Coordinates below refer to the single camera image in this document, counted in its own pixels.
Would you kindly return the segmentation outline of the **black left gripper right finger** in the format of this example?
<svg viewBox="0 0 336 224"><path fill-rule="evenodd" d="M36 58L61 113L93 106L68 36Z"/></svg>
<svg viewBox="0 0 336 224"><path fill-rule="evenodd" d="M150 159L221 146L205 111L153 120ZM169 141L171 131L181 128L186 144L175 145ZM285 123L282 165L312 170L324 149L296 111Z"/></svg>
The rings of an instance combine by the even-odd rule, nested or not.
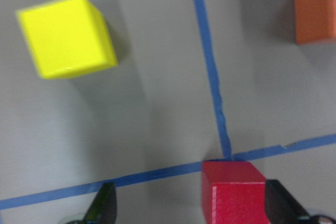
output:
<svg viewBox="0 0 336 224"><path fill-rule="evenodd" d="M270 223L310 223L311 215L279 180L265 183L265 214Z"/></svg>

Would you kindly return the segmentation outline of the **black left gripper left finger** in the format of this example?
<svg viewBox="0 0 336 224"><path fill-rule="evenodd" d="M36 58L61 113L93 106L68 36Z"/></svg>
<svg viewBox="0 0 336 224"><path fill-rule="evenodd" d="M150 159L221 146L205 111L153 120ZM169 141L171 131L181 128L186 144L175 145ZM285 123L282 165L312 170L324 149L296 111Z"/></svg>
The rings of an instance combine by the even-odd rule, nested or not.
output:
<svg viewBox="0 0 336 224"><path fill-rule="evenodd" d="M88 208L84 223L115 223L117 219L117 194L114 183L103 183Z"/></svg>

